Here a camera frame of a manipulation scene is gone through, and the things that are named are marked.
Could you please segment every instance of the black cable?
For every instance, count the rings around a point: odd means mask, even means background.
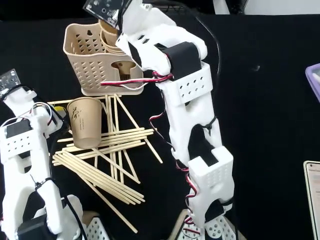
[[[31,91],[34,90],[33,88],[31,88],[31,87],[29,87],[29,86],[27,86],[27,85],[19,84],[19,85],[13,86],[13,87],[10,88],[6,93],[4,93],[4,94],[0,97],[0,100],[1,100],[1,101],[4,101],[4,100],[6,99],[6,97],[7,97],[10,93],[12,93],[14,90],[19,89],[19,88],[22,88],[22,87],[27,88],[27,89],[29,89],[29,90],[31,90]]]
[[[216,79],[214,83],[214,89],[213,89],[213,96],[215,95],[218,85],[219,85],[219,80],[220,80],[220,73],[221,73],[221,64],[222,64],[222,57],[221,57],[221,47],[220,43],[218,41],[218,38],[216,35],[210,30],[210,28],[199,18],[199,16],[187,5],[185,5],[182,2],[178,1],[171,1],[171,0],[144,0],[143,1],[146,4],[157,4],[157,5],[176,5],[184,8],[187,10],[206,30],[207,32],[212,36],[213,40],[216,43],[216,48],[217,48],[217,53],[218,53],[218,67],[216,71]]]
[[[81,232],[84,240],[88,240],[87,235],[86,235],[86,232],[85,232],[85,229],[84,229],[84,226],[82,225],[82,223],[81,223],[81,221],[80,221],[80,219],[79,219],[78,214],[76,213],[74,207],[72,206],[72,204],[70,203],[70,201],[69,201],[69,199],[68,199],[68,197],[67,197],[66,195],[64,196],[64,200],[65,200],[65,203],[69,206],[72,214],[74,215],[75,220],[77,221],[77,223],[78,223],[78,225],[79,225],[80,232]]]
[[[34,184],[35,184],[35,188],[34,188],[34,189],[35,189],[36,192],[38,191],[39,188],[41,188],[41,187],[42,187],[46,182],[48,182],[48,181],[52,181],[52,182],[54,183],[54,185],[56,185],[56,187],[60,190],[60,188],[58,187],[56,181],[55,181],[52,177],[46,178],[43,182],[35,182],[35,180],[34,180],[34,178],[32,177],[32,175],[30,175],[30,176],[31,176],[31,178],[32,178],[32,180],[33,180],[33,182],[34,182]],[[64,200],[65,200],[65,203],[69,206],[72,214],[74,215],[74,218],[75,218],[76,222],[77,222],[78,225],[79,225],[80,232],[81,232],[84,240],[88,240],[87,235],[86,235],[86,232],[85,232],[85,229],[84,229],[84,226],[82,225],[82,223],[81,223],[81,221],[80,221],[80,218],[79,218],[76,210],[74,209],[74,207],[72,206],[71,202],[69,201],[68,196],[65,195],[63,198],[64,198]]]

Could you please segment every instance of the wire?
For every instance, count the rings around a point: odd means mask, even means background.
[[[12,117],[12,118],[8,119],[8,120],[5,121],[4,123],[2,123],[2,125],[0,126],[0,128],[8,125],[8,123],[11,122],[11,121],[13,121],[13,120],[18,120],[18,119],[24,119],[24,120],[25,120],[25,119],[28,119],[28,120],[30,120],[30,119],[29,119],[28,117],[26,117],[26,116],[15,116],[15,117]]]
[[[197,188],[196,188],[195,184],[191,181],[191,179],[190,179],[190,177],[189,177],[189,173],[187,173],[187,174],[185,175],[185,180],[186,180],[186,182],[189,184],[189,186],[191,187],[191,189],[193,190],[193,193],[190,193],[190,194],[188,194],[187,196],[185,196],[185,204],[186,204],[187,208],[189,209],[189,211],[190,211],[191,213],[193,213],[192,209],[191,209],[190,206],[189,206],[189,199],[190,199],[190,198],[194,198],[194,197],[197,195],[198,191],[197,191]]]
[[[183,230],[191,232],[191,233],[194,233],[194,234],[200,234],[199,231],[196,231],[196,230],[193,230],[193,229],[190,229],[190,228],[183,228]]]
[[[135,90],[139,90],[139,89],[144,88],[144,87],[145,87],[145,85],[147,85],[147,84],[148,84],[148,82],[146,82],[146,83],[142,84],[141,86],[135,87],[135,88],[128,87],[128,86],[126,86],[126,85],[124,85],[124,84],[121,84],[121,85],[119,85],[119,86],[124,87],[124,88],[126,88],[126,89],[128,89],[128,90],[135,91]]]
[[[47,125],[49,126],[50,123],[51,123],[52,120],[53,120],[53,113],[52,113],[52,108],[50,107],[50,105],[49,105],[48,103],[40,102],[40,101],[35,102],[35,103],[32,105],[32,108],[31,108],[31,110],[30,110],[30,114],[32,113],[33,109],[39,107],[39,105],[40,105],[40,106],[41,106],[41,105],[42,105],[42,106],[46,106],[47,109],[48,109],[49,112],[50,112],[50,119],[49,119],[49,121],[47,122]]]
[[[176,5],[184,8],[187,10],[204,28],[207,32],[211,35],[213,40],[215,41],[216,48],[217,48],[217,55],[218,55],[218,67],[216,70],[216,79],[215,79],[215,86],[213,90],[213,94],[217,91],[219,80],[220,80],[220,73],[221,73],[221,65],[222,65],[222,54],[221,54],[221,46],[218,41],[217,36],[210,30],[210,28],[199,18],[199,16],[191,10],[190,7],[183,4],[182,2],[178,1],[171,1],[171,0],[144,0],[146,4],[159,4],[159,5]]]
[[[84,229],[84,226],[82,225],[80,219],[79,219],[79,216],[78,214],[76,213],[74,207],[72,206],[72,204],[70,203],[69,199],[67,196],[64,196],[64,200],[65,200],[65,203],[69,206],[72,214],[74,215],[75,217],[75,220],[77,221],[78,225],[79,225],[79,228],[80,228],[80,232],[82,234],[82,237],[84,238],[84,240],[88,240],[87,238],[87,235],[86,235],[86,232],[85,232],[85,229]]]
[[[4,94],[0,97],[0,100],[1,100],[1,101],[4,101],[4,100],[8,97],[8,95],[9,95],[10,93],[12,93],[14,90],[19,89],[19,88],[22,88],[22,87],[25,87],[25,88],[29,89],[30,91],[33,91],[33,90],[34,90],[33,88],[31,88],[31,87],[29,87],[29,86],[27,86],[27,85],[19,84],[19,85],[13,86],[13,87],[10,88],[6,93],[4,93]]]
[[[124,85],[124,84],[136,84],[136,83],[159,83],[166,80],[169,80],[173,77],[170,73],[167,76],[162,76],[160,78],[133,78],[123,81],[102,81],[100,83],[101,86],[116,86],[116,85]]]
[[[174,147],[170,142],[168,142],[168,141],[165,139],[165,137],[155,128],[154,124],[152,123],[153,120],[156,120],[156,119],[161,118],[161,117],[165,114],[165,112],[166,112],[166,100],[165,100],[165,96],[164,96],[164,93],[162,92],[162,90],[160,90],[160,93],[161,93],[161,96],[162,96],[164,109],[163,109],[163,111],[162,111],[160,114],[151,116],[151,117],[149,118],[149,124],[150,124],[151,128],[158,134],[158,136],[160,136],[160,137],[162,138],[162,140],[163,140],[166,144],[168,144],[169,146],[171,146],[172,149],[173,149],[173,151],[175,151],[175,147]]]

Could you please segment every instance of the bamboo skewer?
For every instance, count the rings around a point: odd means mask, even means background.
[[[122,143],[122,144],[119,144],[119,145],[116,145],[116,146],[109,146],[107,148],[103,148],[103,150],[113,150],[113,149],[117,149],[117,148],[120,148],[120,147],[126,147],[130,144],[133,144],[135,143],[137,140],[134,140],[134,141],[129,141],[129,142],[125,142],[125,143]],[[62,148],[63,151],[67,151],[69,153],[72,153],[72,152],[79,152],[79,151],[84,151],[86,149],[82,149],[82,148],[77,148],[76,146],[67,146],[67,147],[64,147]]]
[[[135,132],[129,132],[129,133],[124,133],[124,134],[119,134],[119,135],[106,136],[106,137],[101,138],[101,143],[105,143],[106,141],[111,143],[112,141],[130,139],[130,138],[141,137],[141,136],[148,136],[148,135],[152,135],[152,134],[154,134],[153,129],[146,129],[146,130],[142,130],[142,131],[135,131]],[[75,145],[74,143],[69,143],[66,146],[73,147],[74,145]]]
[[[134,166],[132,165],[132,162],[131,162],[130,157],[129,157],[128,153],[127,153],[127,150],[123,150],[123,154],[124,154],[125,159],[126,159],[128,165],[129,165],[129,168],[130,168],[130,170],[132,172],[132,175],[135,177],[135,179],[137,179],[139,181],[138,175],[136,174]]]
[[[109,115],[111,114],[111,112],[109,111],[109,101],[108,101],[108,96],[105,95],[104,96],[105,99],[105,106],[104,103],[102,102],[102,106],[104,106],[104,111],[106,114],[106,121],[107,121],[107,126],[108,126],[108,132],[112,132],[111,131],[111,122],[110,122],[110,118]],[[110,154],[109,157],[111,158],[111,160],[113,161],[113,155]],[[114,170],[114,166],[110,165],[110,172],[111,172],[111,177],[115,178],[115,170]]]
[[[124,105],[124,103],[120,100],[120,98],[115,94],[114,95],[116,100],[118,101],[118,103],[121,105],[122,109],[124,110],[124,112],[126,113],[126,115],[128,116],[128,118],[131,120],[131,122],[133,123],[135,128],[139,128],[137,122],[134,120],[134,118],[132,117],[132,115],[130,114],[130,112],[128,111],[128,109],[126,108],[126,106]],[[150,148],[150,150],[153,152],[154,156],[158,159],[158,161],[162,164],[163,161],[161,159],[161,157],[159,156],[159,154],[157,153],[157,151],[154,149],[154,147],[151,145],[151,143],[149,142],[148,139],[144,140],[146,142],[146,144],[148,145],[148,147]]]
[[[111,190],[112,193],[120,196],[122,199],[124,199],[125,201],[127,201],[127,204],[133,204],[136,205],[137,204],[141,204],[141,201],[145,201],[143,198],[138,197],[138,196],[132,196],[129,193],[117,188],[116,186],[112,185],[112,184],[107,184],[109,181],[105,178],[105,177],[101,177],[99,175],[95,175],[92,174],[91,172],[87,172],[87,169],[79,166],[77,164],[77,162],[74,162],[72,159],[70,159],[68,156],[65,155],[57,155],[56,158],[60,159],[60,161],[62,161],[63,165],[68,165],[67,167],[73,168],[73,171],[79,172],[82,175],[86,176],[86,178],[92,182],[95,183],[99,188],[103,189],[104,191],[108,192]]]
[[[53,156],[54,159],[62,162],[62,164],[70,169],[71,171],[77,173],[80,173],[81,175],[85,176],[86,179],[88,179],[90,182],[95,183],[95,185],[97,185],[99,188],[103,189],[104,191],[108,192],[109,194],[111,194],[112,196],[114,196],[115,198],[119,199],[120,201],[126,203],[126,204],[133,204],[135,205],[135,202],[133,202],[132,200],[130,200],[127,197],[124,197],[122,195],[122,192],[116,192],[115,190],[113,190],[112,188],[110,188],[109,186],[107,186],[105,183],[103,183],[101,180],[97,179],[96,176],[94,175],[90,175],[88,173],[85,172],[85,170],[80,170],[79,167],[76,167],[75,164],[72,164],[69,161],[66,161],[62,156],[59,155],[54,155]]]
[[[113,116],[112,116],[112,107],[111,107],[111,98],[110,96],[108,96],[108,106],[106,106],[107,108],[109,108],[109,121],[110,121],[110,130],[109,132],[113,132],[114,131],[114,120],[113,120]],[[114,163],[117,163],[117,156],[115,152],[112,152],[112,158],[111,160]],[[113,171],[114,171],[114,179],[118,180],[118,171],[116,168],[113,167]]]
[[[100,149],[99,151],[103,154],[109,154],[109,153],[112,153],[112,152],[117,152],[117,151],[121,151],[123,149],[131,149],[131,148],[135,148],[135,147],[138,147],[138,146],[141,146],[141,145],[144,145],[145,142],[141,142],[140,140],[138,141],[133,141],[131,142],[131,144],[128,144],[126,146],[122,146],[122,147],[118,147],[118,146],[114,146],[115,149],[112,149],[112,150],[107,150],[107,148],[103,148],[103,149]],[[95,152],[86,152],[86,153],[81,153],[81,154],[77,154],[75,156],[77,156],[78,158],[84,160],[84,159],[90,159],[90,158],[93,158],[94,156],[96,156],[97,154]]]
[[[82,165],[83,167],[86,167],[87,171],[94,173],[98,176],[105,177],[105,179],[108,179],[108,182],[117,188],[121,189],[122,191],[132,195],[133,197],[139,199],[140,201],[144,202],[145,200],[143,199],[144,196],[133,190],[132,188],[124,185],[123,183],[115,180],[114,178],[110,177],[108,174],[104,173],[103,171],[100,171],[99,169],[96,169],[94,166],[90,165],[89,163],[86,163],[85,161],[81,160],[80,158],[76,157],[75,155],[72,155],[71,153],[68,152],[63,152],[64,156],[69,156],[69,159],[72,159],[75,163],[78,165]]]
[[[131,178],[133,181],[135,181],[136,183],[140,184],[141,182],[139,180],[137,180],[134,176],[132,176],[130,173],[128,173],[126,170],[124,170],[122,167],[120,167],[118,164],[116,164],[115,162],[113,162],[110,158],[108,158],[106,155],[104,155],[102,152],[100,152],[98,149],[93,148],[92,149],[95,153],[97,153],[98,155],[100,155],[100,157],[102,157],[103,159],[105,159],[107,162],[109,162],[111,165],[113,165],[113,167],[115,169],[118,169],[120,172],[124,173],[125,175],[127,175],[129,178]]]
[[[94,157],[94,167],[95,167],[96,169],[98,169],[98,156],[95,156],[95,157]]]
[[[117,99],[116,97],[113,98],[113,111],[114,111],[114,121],[115,121],[115,125],[112,124],[113,127],[113,131],[119,131],[119,118],[118,118],[118,105],[117,105]],[[119,166],[121,168],[123,168],[123,164],[122,164],[122,154],[121,151],[118,151],[118,159],[119,159]],[[124,174],[122,172],[120,172],[120,182],[124,183]]]
[[[93,97],[94,99],[105,99],[104,96],[96,96],[96,97]],[[69,100],[59,100],[59,101],[49,101],[48,104],[50,105],[56,105],[56,104],[68,104],[70,103],[71,101],[73,101],[74,99],[69,99]]]
[[[92,186],[92,184],[90,182],[88,182],[87,180],[85,180],[84,178],[82,178],[82,180],[105,202],[105,204],[107,204],[109,206],[109,208],[111,208],[115,214],[118,215],[119,218],[121,218],[121,220],[136,234],[138,232],[138,230],[111,204],[111,202],[109,202],[105,196],[103,196],[101,194],[101,192],[99,192],[94,186]]]

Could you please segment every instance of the paper cup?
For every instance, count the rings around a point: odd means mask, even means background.
[[[91,149],[101,142],[101,102],[92,97],[80,97],[67,105],[74,146]]]
[[[111,46],[107,43],[107,40],[105,38],[105,34],[103,31],[100,33],[100,40],[105,48],[106,53],[111,53],[111,54],[117,54],[117,55],[125,55],[125,52],[122,51],[119,47],[117,46]]]
[[[105,21],[102,21],[102,20],[99,20],[99,24],[100,24],[101,30],[103,32],[103,35],[106,39],[106,42],[111,46],[115,46],[117,38],[118,38],[117,29],[113,28],[108,23],[106,23]]]
[[[130,75],[130,70],[133,69],[136,64],[133,61],[115,61],[111,66],[115,69],[119,69],[120,75]]]

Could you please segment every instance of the brown paper cup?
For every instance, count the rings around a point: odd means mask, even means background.
[[[125,52],[122,51],[119,47],[117,46],[111,46],[107,43],[107,40],[105,38],[105,34],[103,31],[100,33],[100,40],[105,48],[106,53],[111,53],[111,54],[117,54],[117,55],[125,55]]]
[[[101,102],[92,97],[80,97],[67,105],[74,146],[91,149],[101,142]]]
[[[99,24],[100,24],[101,30],[103,32],[103,35],[106,39],[106,43],[108,43],[111,46],[115,46],[117,38],[118,38],[117,29],[113,28],[108,23],[106,23],[105,21],[102,21],[102,20],[99,20]]]

